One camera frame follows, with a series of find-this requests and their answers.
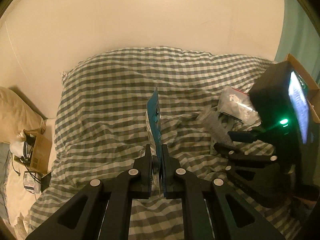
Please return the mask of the beige pillow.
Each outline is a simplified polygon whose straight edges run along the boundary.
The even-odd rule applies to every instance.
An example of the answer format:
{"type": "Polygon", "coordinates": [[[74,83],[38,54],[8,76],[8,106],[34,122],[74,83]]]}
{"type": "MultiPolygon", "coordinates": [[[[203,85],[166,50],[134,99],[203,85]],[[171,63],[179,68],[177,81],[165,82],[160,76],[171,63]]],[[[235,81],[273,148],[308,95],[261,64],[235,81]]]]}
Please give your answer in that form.
{"type": "Polygon", "coordinates": [[[1,87],[1,142],[16,141],[23,130],[44,132],[46,125],[15,92],[1,87]]]}

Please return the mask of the teal curtain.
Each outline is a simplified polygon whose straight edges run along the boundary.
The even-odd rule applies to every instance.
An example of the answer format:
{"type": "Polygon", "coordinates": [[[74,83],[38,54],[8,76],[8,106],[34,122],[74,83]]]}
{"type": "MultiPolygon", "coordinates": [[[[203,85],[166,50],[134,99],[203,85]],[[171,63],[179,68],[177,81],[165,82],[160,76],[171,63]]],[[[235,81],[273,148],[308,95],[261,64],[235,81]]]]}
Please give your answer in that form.
{"type": "Polygon", "coordinates": [[[319,35],[297,0],[284,0],[284,20],[275,61],[292,54],[319,83],[319,35]]]}

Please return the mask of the large brown cardboard box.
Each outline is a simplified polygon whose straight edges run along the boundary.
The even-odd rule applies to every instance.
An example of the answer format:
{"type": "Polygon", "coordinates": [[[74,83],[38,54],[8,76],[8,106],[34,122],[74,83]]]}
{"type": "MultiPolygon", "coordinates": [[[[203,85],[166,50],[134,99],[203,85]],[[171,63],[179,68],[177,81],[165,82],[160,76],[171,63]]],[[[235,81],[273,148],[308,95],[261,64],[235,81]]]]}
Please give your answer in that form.
{"type": "Polygon", "coordinates": [[[285,60],[289,61],[289,63],[292,64],[295,71],[300,75],[300,77],[306,83],[308,87],[307,98],[310,105],[310,112],[314,122],[319,124],[319,104],[320,104],[319,86],[313,80],[311,75],[305,70],[303,65],[292,54],[287,54],[285,60]]]}

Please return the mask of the blue grey cloth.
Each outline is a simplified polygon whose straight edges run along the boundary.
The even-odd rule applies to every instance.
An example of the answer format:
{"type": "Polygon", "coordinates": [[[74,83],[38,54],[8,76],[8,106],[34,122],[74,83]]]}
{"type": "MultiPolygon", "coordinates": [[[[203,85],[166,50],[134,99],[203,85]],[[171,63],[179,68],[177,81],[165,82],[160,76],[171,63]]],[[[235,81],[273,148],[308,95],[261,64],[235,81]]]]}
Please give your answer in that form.
{"type": "Polygon", "coordinates": [[[9,144],[2,143],[0,146],[0,187],[1,187],[1,218],[9,220],[7,211],[7,195],[6,195],[6,183],[8,179],[9,164],[11,153],[9,152],[9,144]]]}

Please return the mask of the small brown cardboard box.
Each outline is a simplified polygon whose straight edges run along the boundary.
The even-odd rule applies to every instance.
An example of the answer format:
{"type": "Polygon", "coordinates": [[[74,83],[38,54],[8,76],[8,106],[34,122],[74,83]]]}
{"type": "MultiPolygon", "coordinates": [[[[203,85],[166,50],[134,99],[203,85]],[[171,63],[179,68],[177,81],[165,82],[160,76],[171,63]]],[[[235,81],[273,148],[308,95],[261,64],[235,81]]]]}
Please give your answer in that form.
{"type": "Polygon", "coordinates": [[[18,139],[10,145],[10,150],[13,150],[14,161],[41,176],[49,172],[51,149],[52,142],[39,130],[22,130],[18,139]]]}

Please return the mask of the clear plastic bag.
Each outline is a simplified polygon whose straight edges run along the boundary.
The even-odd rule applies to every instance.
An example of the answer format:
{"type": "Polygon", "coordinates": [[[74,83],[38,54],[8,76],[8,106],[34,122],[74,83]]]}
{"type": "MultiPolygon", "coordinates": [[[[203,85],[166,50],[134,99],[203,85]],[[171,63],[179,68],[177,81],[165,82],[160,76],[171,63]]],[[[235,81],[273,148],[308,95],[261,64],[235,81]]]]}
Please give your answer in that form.
{"type": "Polygon", "coordinates": [[[246,125],[252,125],[260,120],[259,114],[251,104],[249,96],[229,86],[224,87],[222,90],[217,110],[246,125]]]}

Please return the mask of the teal blister card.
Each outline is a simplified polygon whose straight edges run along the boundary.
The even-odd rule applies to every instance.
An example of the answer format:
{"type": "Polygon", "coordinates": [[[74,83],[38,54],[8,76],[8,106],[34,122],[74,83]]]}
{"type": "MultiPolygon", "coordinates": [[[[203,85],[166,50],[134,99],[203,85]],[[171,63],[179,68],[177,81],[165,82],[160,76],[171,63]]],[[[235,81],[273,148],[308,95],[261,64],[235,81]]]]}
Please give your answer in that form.
{"type": "Polygon", "coordinates": [[[155,88],[146,104],[146,130],[152,155],[152,190],[156,195],[162,194],[162,135],[161,113],[158,89],[155,88]]]}

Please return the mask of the grey green strap tool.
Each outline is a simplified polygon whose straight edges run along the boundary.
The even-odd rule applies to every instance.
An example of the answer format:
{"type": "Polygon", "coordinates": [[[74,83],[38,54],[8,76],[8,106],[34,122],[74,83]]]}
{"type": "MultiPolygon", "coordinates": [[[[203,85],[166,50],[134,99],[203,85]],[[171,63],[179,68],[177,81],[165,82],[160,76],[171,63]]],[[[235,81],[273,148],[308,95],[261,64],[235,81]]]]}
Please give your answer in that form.
{"type": "Polygon", "coordinates": [[[228,135],[228,132],[233,127],[233,120],[227,119],[227,122],[223,123],[221,113],[209,108],[199,114],[198,120],[205,131],[210,134],[213,145],[220,143],[227,146],[234,146],[231,137],[228,135]]]}

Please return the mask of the grey white checkered duvet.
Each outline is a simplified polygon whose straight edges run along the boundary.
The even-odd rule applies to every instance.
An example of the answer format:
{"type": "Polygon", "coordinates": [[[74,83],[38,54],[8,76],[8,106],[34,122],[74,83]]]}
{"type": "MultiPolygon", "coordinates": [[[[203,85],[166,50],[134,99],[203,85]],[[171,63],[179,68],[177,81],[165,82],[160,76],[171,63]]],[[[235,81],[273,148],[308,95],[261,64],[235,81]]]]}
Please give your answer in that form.
{"type": "Polygon", "coordinates": [[[147,103],[158,92],[161,139],[180,165],[205,180],[226,178],[226,159],[210,154],[197,121],[222,90],[247,92],[271,61],[171,47],[124,48],[92,56],[62,78],[52,178],[29,211],[28,238],[93,179],[133,167],[151,144],[147,103]]]}

